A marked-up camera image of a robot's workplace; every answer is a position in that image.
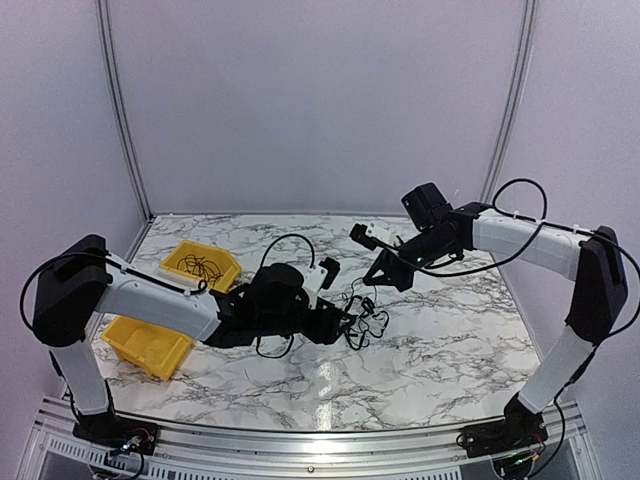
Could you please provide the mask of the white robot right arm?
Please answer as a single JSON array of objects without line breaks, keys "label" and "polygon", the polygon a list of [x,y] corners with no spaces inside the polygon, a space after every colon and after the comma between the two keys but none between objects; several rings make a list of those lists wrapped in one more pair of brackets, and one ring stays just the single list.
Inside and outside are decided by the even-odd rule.
[{"label": "white robot right arm", "polygon": [[515,448],[534,431],[531,415],[540,413],[574,383],[597,348],[618,334],[615,323],[628,298],[624,261],[614,230],[583,230],[548,222],[545,216],[508,213],[495,203],[471,202],[454,208],[437,186],[427,183],[402,202],[418,233],[403,241],[374,223],[355,225],[350,237],[381,252],[364,277],[368,286],[403,292],[422,273],[444,277],[442,267],[465,252],[481,251],[503,266],[514,260],[555,272],[574,284],[565,325],[553,348],[504,410],[495,438]]}]

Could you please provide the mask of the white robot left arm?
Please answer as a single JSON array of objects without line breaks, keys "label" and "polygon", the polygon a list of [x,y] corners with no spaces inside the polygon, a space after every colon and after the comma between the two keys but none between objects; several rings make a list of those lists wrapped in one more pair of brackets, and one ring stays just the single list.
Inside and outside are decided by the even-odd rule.
[{"label": "white robot left arm", "polygon": [[307,272],[272,263],[228,293],[210,290],[206,282],[189,289],[134,268],[109,252],[103,237],[88,235],[30,274],[25,284],[36,288],[35,304],[22,320],[51,352],[89,431],[116,445],[126,436],[126,423],[112,412],[107,384],[84,338],[94,314],[144,321],[219,349],[296,335],[331,345],[355,322],[320,296],[339,270],[332,258]]}]

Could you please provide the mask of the yellow bin far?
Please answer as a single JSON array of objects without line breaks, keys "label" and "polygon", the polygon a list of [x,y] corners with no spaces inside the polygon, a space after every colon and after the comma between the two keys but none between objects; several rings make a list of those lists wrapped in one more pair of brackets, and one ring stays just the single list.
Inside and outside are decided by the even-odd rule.
[{"label": "yellow bin far", "polygon": [[224,249],[184,240],[160,264],[158,274],[185,285],[205,280],[210,289],[228,292],[242,272],[238,261]]}]

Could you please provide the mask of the yellow bin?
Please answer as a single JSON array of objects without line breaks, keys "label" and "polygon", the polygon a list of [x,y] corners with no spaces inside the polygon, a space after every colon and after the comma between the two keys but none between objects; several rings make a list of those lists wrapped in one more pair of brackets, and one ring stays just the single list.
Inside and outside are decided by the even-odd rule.
[{"label": "yellow bin", "polygon": [[185,334],[123,316],[113,320],[101,339],[120,360],[164,382],[172,378],[194,346],[194,340]]},{"label": "yellow bin", "polygon": [[210,289],[228,292],[242,272],[238,261],[224,249],[184,240],[160,264],[158,274],[185,285],[205,280]]}]

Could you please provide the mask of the yellow bin near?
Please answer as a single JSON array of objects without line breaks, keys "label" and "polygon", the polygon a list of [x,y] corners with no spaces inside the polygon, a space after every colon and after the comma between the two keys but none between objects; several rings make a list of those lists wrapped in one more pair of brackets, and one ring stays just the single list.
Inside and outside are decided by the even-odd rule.
[{"label": "yellow bin near", "polygon": [[123,316],[113,320],[101,339],[120,360],[164,382],[172,378],[194,346],[194,340],[185,334]]}]

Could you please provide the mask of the right aluminium corner post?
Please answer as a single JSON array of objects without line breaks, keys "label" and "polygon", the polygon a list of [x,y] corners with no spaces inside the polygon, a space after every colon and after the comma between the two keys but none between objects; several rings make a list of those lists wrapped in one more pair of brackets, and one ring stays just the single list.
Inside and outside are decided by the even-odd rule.
[{"label": "right aluminium corner post", "polygon": [[478,201],[481,203],[487,203],[491,195],[497,191],[498,181],[506,163],[511,135],[526,87],[534,46],[538,10],[538,1],[526,0],[523,2],[515,59],[506,93],[506,100],[489,157],[489,164],[478,196]]}]

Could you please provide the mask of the aluminium corner post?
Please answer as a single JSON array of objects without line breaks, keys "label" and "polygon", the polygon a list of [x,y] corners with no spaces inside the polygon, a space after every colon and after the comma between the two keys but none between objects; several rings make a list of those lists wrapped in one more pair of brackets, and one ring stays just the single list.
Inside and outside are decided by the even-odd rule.
[{"label": "aluminium corner post", "polygon": [[538,1],[526,0],[523,2],[515,59],[506,93],[506,100],[489,157],[489,164],[478,196],[478,201],[481,203],[487,203],[491,195],[497,191],[498,181],[506,163],[511,135],[526,87],[534,46],[538,10]]},{"label": "aluminium corner post", "polygon": [[154,212],[151,208],[146,187],[144,185],[135,141],[127,115],[116,54],[111,5],[109,1],[97,0],[96,8],[108,93],[114,113],[118,138],[139,211],[145,222],[151,222],[154,219]]}]

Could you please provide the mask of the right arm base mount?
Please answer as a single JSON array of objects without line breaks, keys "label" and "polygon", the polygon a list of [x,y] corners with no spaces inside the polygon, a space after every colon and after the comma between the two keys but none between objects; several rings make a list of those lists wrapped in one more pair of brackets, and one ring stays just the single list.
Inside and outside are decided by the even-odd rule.
[{"label": "right arm base mount", "polygon": [[469,458],[476,458],[540,446],[547,439],[542,412],[532,412],[515,395],[504,407],[502,419],[463,427],[456,444]]}]

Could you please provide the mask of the aluminium front rail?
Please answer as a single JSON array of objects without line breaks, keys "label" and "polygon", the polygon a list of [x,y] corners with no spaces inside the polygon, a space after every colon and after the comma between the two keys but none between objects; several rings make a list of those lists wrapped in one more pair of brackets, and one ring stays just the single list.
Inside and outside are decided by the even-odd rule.
[{"label": "aluminium front rail", "polygon": [[144,479],[496,479],[533,462],[538,479],[598,479],[578,405],[550,408],[542,444],[471,458],[462,425],[370,432],[285,432],[147,417],[158,437]]}]

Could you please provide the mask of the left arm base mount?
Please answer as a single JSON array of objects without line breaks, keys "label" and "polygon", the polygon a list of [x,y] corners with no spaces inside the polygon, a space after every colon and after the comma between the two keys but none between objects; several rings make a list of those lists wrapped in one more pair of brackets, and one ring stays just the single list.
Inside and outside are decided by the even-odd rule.
[{"label": "left arm base mount", "polygon": [[73,428],[73,436],[88,442],[117,449],[134,437],[140,438],[135,447],[143,455],[152,455],[156,448],[159,426],[156,423],[121,417],[111,411],[96,415],[82,414]]}]

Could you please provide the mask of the left aluminium corner post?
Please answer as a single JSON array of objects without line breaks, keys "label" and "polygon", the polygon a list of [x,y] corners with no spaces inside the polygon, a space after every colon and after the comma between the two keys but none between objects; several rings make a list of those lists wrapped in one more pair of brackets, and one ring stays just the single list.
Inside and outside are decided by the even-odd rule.
[{"label": "left aluminium corner post", "polygon": [[154,219],[154,212],[151,208],[146,187],[144,185],[135,141],[127,115],[116,54],[111,5],[109,1],[97,0],[96,8],[108,93],[114,113],[118,138],[139,211],[145,222],[151,222]]}]

